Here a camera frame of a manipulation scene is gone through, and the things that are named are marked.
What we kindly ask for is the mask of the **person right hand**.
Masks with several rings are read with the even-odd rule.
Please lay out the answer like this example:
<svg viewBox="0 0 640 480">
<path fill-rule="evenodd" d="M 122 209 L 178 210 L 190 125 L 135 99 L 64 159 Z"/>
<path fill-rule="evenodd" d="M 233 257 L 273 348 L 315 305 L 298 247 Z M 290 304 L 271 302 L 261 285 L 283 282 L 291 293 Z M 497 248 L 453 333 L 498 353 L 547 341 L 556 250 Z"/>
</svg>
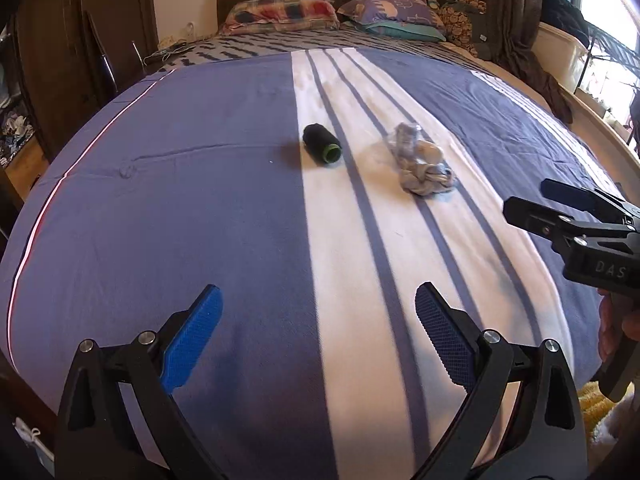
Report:
<svg viewBox="0 0 640 480">
<path fill-rule="evenodd" d="M 601 361 L 605 362 L 616 351 L 622 335 L 634 341 L 640 340 L 640 318 L 638 310 L 631 311 L 623 317 L 620 327 L 616 327 L 611 293 L 599 288 L 598 294 L 601 296 L 598 352 Z"/>
</svg>

